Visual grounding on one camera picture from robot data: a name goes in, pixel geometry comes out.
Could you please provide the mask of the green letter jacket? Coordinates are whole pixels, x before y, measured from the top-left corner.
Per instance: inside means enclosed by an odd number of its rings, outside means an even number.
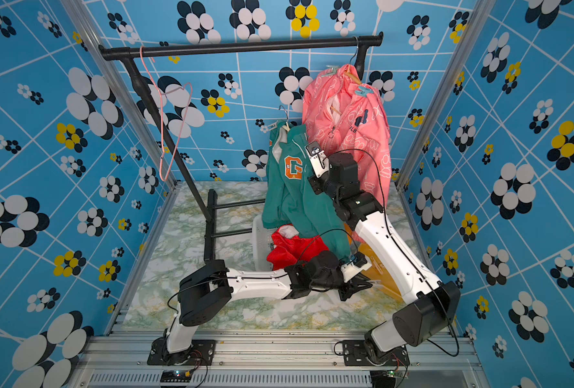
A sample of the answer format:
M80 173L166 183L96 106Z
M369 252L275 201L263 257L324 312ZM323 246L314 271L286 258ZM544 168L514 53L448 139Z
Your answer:
M314 174L306 146L306 126L280 132L277 125L269 133L266 163L268 190L262 213L264 228L293 225L302 238L321 237L338 259L351 255L344 223L337 216L332 200L315 195L308 181Z

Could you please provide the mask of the red white rainbow jacket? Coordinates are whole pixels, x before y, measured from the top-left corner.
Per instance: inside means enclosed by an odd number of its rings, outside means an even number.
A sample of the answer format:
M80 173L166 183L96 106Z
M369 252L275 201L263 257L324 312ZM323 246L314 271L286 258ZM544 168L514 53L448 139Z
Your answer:
M273 270L284 269L299 261L308 262L328 250L321 237L302 238L293 225L278 228L271 235L273 248L267 256Z

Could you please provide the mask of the wooden hanger of green jacket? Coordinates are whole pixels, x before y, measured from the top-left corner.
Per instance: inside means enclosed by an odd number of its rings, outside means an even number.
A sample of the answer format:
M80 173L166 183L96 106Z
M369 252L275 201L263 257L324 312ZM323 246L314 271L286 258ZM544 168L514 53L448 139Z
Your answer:
M292 128L290 118L289 118L289 112L288 112L287 108L283 105L280 105L278 109L281 112L285 113L285 119L283 121L277 122L277 128L280 132L288 133L288 132L290 132L290 129Z

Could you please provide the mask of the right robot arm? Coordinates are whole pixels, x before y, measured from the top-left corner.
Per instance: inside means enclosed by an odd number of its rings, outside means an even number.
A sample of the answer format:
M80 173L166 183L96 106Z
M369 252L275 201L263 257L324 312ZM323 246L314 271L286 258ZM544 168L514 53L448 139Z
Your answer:
M327 156L318 144L309 145L307 153L314 192L332 199L338 217L373 250L405 303L391 320L366 333L369 360L382 365L395 350L416 347L439 331L452 329L460 300L458 286L443 283L415 256L392 227L384 205L361 189L353 156L341 151Z

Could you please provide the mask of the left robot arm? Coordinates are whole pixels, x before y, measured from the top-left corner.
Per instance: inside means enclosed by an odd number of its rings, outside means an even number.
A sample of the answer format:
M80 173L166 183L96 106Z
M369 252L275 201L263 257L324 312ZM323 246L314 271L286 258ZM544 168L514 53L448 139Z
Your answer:
M187 356L193 349L193 336L199 326L209 322L229 302L270 298L300 299L312 293L335 290L342 302L353 294L372 287L362 273L371 268L369 259L356 253L346 264L334 254L323 251L314 258L269 272L244 272L227 268L223 260L211 260L180 282L180 289L170 297L175 318L166 329L161 345L165 362Z

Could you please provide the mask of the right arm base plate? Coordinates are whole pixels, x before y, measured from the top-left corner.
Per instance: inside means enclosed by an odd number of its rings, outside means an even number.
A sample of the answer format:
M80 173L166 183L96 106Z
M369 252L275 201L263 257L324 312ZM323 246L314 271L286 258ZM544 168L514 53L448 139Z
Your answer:
M364 340L344 339L336 343L340 350L333 351L343 358L345 366L351 367L399 367L408 366L410 363L408 351L404 346L392 349L381 356L377 355Z

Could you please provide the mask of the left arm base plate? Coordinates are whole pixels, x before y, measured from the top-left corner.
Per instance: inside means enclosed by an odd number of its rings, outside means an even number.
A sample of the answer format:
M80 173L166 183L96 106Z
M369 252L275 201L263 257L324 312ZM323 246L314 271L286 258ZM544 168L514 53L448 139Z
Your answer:
M181 352L170 353L167 350L166 338L160 337L153 341L148 365L212 365L217 342L210 339L194 339L191 346Z

